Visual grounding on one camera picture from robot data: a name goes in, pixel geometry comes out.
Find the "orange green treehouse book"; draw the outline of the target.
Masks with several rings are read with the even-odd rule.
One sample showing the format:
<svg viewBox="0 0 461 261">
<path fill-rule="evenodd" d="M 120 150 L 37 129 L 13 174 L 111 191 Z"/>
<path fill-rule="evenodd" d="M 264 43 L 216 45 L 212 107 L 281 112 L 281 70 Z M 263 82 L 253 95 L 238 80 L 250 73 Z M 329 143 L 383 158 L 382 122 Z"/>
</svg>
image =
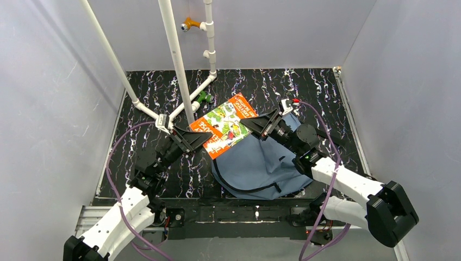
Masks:
<svg viewBox="0 0 461 261">
<path fill-rule="evenodd" d="M 246 98 L 238 93 L 200 117 L 190 127 L 195 132 L 212 134 L 203 147 L 211 159 L 216 159 L 252 133 L 240 120 L 257 116 Z"/>
</svg>

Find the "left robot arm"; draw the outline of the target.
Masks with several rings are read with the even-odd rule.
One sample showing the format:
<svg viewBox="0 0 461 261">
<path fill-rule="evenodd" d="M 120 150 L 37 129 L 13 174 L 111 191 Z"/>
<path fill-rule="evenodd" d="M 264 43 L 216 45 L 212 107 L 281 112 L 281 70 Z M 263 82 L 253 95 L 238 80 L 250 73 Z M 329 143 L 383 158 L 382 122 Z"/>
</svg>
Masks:
<svg viewBox="0 0 461 261">
<path fill-rule="evenodd" d="M 137 237 L 148 248 L 170 260 L 165 252 L 152 245 L 140 232 L 152 225 L 165 208 L 157 197 L 165 183 L 162 176 L 182 155 L 194 153 L 213 136 L 211 132 L 191 132 L 173 127 L 166 141 L 156 149 L 155 159 L 144 170 L 137 170 L 117 202 L 95 225 L 81 236 L 71 236 L 64 243 L 64 260 L 113 260 Z"/>
</svg>

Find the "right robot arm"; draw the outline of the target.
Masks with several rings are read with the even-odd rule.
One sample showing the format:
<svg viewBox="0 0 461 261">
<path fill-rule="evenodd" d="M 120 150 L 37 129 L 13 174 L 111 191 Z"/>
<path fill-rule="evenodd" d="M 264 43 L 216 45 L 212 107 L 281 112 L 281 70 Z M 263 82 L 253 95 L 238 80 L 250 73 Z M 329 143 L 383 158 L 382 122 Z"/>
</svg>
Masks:
<svg viewBox="0 0 461 261">
<path fill-rule="evenodd" d="M 317 150 L 316 129 L 301 124 L 292 129 L 279 110 L 268 115 L 242 119 L 252 134 L 261 139 L 272 138 L 295 154 L 295 168 L 303 175 L 325 184 L 350 198 L 325 197 L 326 207 L 319 214 L 328 220 L 366 229 L 381 244 L 396 246 L 420 221 L 402 185 L 387 184 L 365 178 Z"/>
</svg>

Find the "blue backpack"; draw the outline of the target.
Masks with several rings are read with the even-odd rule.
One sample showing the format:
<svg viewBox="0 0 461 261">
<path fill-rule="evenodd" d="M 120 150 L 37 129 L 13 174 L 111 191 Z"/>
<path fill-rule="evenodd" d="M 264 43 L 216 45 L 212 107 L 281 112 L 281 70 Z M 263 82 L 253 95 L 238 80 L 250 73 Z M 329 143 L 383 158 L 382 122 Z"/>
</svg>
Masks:
<svg viewBox="0 0 461 261">
<path fill-rule="evenodd" d="M 301 123 L 299 146 L 283 146 L 250 134 L 212 161 L 215 179 L 236 198 L 274 200 L 297 193 L 312 183 L 311 167 L 326 157 L 317 146 L 327 133 Z"/>
</svg>

